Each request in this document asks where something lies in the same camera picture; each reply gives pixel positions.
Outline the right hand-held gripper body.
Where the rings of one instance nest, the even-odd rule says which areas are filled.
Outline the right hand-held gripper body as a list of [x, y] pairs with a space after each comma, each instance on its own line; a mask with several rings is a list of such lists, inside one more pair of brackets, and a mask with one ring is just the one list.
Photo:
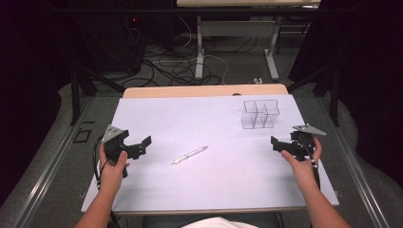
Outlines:
[[290, 134], [291, 142], [278, 142], [278, 152], [288, 151], [299, 162], [311, 160], [315, 149], [315, 135], [326, 136], [327, 133], [308, 123], [295, 125]]

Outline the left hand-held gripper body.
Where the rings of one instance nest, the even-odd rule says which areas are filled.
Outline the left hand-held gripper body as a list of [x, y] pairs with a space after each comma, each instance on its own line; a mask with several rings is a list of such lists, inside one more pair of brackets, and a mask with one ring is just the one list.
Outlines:
[[116, 164], [121, 153], [125, 151], [127, 157], [132, 160], [137, 160], [142, 155], [142, 145], [133, 144], [125, 145], [124, 140], [129, 136], [127, 130], [122, 130], [118, 127], [109, 125], [102, 138], [104, 144], [106, 159], [111, 164]]

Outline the person's right hand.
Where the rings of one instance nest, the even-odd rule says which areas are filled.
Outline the person's right hand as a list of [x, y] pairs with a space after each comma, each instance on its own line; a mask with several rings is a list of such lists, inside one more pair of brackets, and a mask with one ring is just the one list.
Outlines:
[[297, 161], [288, 151], [282, 150], [280, 155], [291, 165], [293, 175], [300, 190], [313, 192], [318, 189], [311, 161]]

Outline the person's left hand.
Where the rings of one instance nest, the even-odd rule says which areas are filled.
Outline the person's left hand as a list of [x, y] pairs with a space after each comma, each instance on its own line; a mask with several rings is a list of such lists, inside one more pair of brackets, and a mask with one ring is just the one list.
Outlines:
[[105, 145], [102, 143], [99, 148], [101, 187], [103, 193], [116, 194], [122, 184], [123, 170], [128, 167], [127, 153], [123, 151], [115, 163], [110, 163], [106, 158]]

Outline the clear plastic divided organizer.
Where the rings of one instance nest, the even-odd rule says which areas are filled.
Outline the clear plastic divided organizer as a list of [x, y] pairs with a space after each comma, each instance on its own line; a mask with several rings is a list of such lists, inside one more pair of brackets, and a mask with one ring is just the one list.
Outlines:
[[277, 100], [244, 101], [241, 116], [243, 129], [273, 128], [279, 115]]

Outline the white pen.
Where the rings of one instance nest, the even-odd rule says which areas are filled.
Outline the white pen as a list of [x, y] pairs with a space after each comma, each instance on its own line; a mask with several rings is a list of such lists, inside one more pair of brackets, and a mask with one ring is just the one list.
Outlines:
[[178, 164], [178, 163], [180, 163], [182, 161], [185, 161], [186, 159], [188, 159], [188, 158], [190, 158], [190, 157], [192, 157], [192, 156], [194, 156], [194, 155], [196, 155], [198, 153], [201, 153], [202, 151], [206, 150], [207, 148], [208, 148], [207, 145], [202, 146], [202, 147], [200, 147], [200, 148], [198, 148], [198, 149], [196, 149], [194, 151], [191, 151], [191, 152], [189, 152], [189, 153], [187, 153], [187, 154], [175, 159], [174, 161], [171, 162], [171, 164]]

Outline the black metal stand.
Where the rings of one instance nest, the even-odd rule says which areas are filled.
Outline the black metal stand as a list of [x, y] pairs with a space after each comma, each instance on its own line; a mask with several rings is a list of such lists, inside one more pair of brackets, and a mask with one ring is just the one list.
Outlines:
[[340, 73], [335, 66], [326, 66], [317, 70], [315, 73], [305, 77], [299, 82], [292, 83], [287, 86], [289, 93], [293, 92], [301, 86], [305, 86], [311, 81], [317, 80], [314, 87], [314, 95], [316, 97], [323, 97], [327, 92], [330, 92], [329, 116], [335, 126], [339, 126], [338, 121], [338, 95], [339, 95], [339, 82]]
[[124, 92], [125, 88], [107, 79], [101, 73], [86, 66], [79, 58], [76, 48], [71, 38], [66, 38], [66, 50], [69, 60], [70, 84], [71, 84], [71, 101], [72, 101], [72, 119], [71, 125], [78, 122], [81, 117], [80, 91], [87, 96], [93, 97], [98, 90], [93, 84], [93, 80], [99, 81], [106, 86], [115, 89], [118, 92]]

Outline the white table mat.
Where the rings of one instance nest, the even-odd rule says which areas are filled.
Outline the white table mat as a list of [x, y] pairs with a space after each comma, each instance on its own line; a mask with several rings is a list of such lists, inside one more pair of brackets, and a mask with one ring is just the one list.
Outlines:
[[[131, 215], [300, 209], [305, 202], [288, 162], [271, 136], [287, 142], [303, 119], [295, 99], [277, 95], [273, 128], [243, 129], [247, 96], [122, 99], [113, 125], [125, 143], [150, 136], [146, 154], [132, 161], [114, 200]], [[185, 161], [175, 159], [202, 146]]]

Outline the person's white shirt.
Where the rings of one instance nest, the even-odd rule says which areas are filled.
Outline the person's white shirt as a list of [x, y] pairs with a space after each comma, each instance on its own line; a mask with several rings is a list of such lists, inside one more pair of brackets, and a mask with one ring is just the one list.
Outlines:
[[244, 222], [231, 221], [221, 217], [205, 218], [192, 222], [182, 228], [258, 228], [257, 226]]

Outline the dark curtain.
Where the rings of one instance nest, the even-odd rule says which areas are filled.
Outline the dark curtain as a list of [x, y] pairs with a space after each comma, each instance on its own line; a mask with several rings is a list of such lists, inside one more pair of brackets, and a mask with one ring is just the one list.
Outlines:
[[403, 0], [321, 0], [319, 9], [289, 79], [310, 81], [337, 59], [356, 152], [403, 187]]
[[0, 0], [0, 206], [52, 127], [68, 83], [38, 0]]

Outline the black computer tower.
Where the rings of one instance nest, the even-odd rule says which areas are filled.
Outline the black computer tower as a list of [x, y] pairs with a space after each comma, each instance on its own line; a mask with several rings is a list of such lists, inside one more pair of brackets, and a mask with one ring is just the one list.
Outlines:
[[141, 69], [144, 55], [144, 25], [137, 16], [112, 16], [106, 46], [110, 55], [129, 74]]

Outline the black floor hatch frame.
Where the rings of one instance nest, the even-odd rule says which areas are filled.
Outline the black floor hatch frame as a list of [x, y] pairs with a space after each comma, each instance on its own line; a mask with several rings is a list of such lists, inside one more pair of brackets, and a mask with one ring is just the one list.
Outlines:
[[91, 135], [92, 131], [88, 129], [80, 128], [73, 138], [74, 143], [86, 143]]

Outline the aluminium floor rail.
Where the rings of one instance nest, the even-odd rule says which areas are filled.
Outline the aluminium floor rail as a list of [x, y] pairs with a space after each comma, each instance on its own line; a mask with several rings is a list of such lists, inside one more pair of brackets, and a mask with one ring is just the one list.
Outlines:
[[391, 228], [377, 200], [374, 197], [374, 193], [369, 183], [366, 181], [364, 172], [356, 159], [353, 149], [347, 144], [347, 141], [344, 138], [340, 128], [336, 126], [331, 119], [328, 102], [325, 98], [317, 98], [317, 103], [341, 146], [341, 157], [347, 166], [350, 176], [355, 184], [357, 193], [366, 208], [367, 214], [369, 215], [374, 228]]
[[[93, 176], [93, 144], [97, 137], [92, 116], [95, 98], [85, 98], [82, 115], [74, 125], [61, 123], [50, 130], [29, 173], [37, 172], [32, 184], [23, 183], [28, 194], [10, 228], [72, 228]], [[74, 143], [78, 130], [92, 133], [87, 142]]]

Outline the white metal desk frame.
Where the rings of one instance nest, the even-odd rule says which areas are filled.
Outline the white metal desk frame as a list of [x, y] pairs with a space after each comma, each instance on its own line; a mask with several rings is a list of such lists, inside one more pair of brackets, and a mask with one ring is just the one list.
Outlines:
[[[321, 0], [177, 0], [177, 6], [196, 10], [316, 10]], [[205, 58], [204, 37], [269, 37], [270, 46], [264, 51], [264, 56], [271, 79], [279, 79], [277, 67], [274, 62], [274, 52], [281, 27], [281, 16], [271, 20], [213, 20], [205, 21], [197, 17], [198, 55], [195, 77], [203, 77], [203, 61]]]

